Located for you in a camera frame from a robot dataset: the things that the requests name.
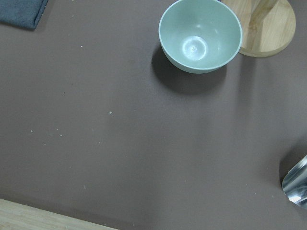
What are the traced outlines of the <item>mint green bowl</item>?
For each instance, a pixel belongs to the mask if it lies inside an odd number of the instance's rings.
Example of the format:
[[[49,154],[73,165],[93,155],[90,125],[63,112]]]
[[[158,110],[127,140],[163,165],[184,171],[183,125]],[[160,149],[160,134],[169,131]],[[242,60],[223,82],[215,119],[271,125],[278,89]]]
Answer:
[[[235,13],[218,0],[178,0],[161,16],[159,41],[178,69],[204,74],[229,63],[243,41]]]

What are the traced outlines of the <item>wooden glass stand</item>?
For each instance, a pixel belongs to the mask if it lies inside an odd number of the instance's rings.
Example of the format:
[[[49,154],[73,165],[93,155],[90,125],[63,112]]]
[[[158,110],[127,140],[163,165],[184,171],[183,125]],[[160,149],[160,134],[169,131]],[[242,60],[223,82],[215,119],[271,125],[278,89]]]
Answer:
[[[243,31],[240,53],[265,58],[283,51],[292,41],[296,18],[287,0],[223,0],[238,17]]]

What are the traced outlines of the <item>steel ice scoop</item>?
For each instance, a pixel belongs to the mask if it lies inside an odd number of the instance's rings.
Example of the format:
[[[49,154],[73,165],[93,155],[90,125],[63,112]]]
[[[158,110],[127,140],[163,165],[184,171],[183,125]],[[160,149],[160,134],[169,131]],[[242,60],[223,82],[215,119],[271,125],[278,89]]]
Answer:
[[[287,173],[282,181],[282,189],[290,202],[307,209],[307,156]]]

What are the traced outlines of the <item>grey folded cloth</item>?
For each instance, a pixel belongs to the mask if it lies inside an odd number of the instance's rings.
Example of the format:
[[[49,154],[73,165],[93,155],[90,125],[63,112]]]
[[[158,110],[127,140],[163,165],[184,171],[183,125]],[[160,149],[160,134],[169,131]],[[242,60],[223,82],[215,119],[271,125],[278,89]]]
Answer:
[[[34,30],[47,3],[48,0],[1,0],[0,22]]]

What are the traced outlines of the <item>bamboo cutting board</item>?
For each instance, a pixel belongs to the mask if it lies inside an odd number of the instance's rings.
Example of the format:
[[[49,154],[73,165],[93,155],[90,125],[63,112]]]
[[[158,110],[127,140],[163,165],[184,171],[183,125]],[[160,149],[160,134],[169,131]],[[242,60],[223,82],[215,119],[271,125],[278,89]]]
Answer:
[[[0,200],[2,230],[110,230],[99,225],[27,205]]]

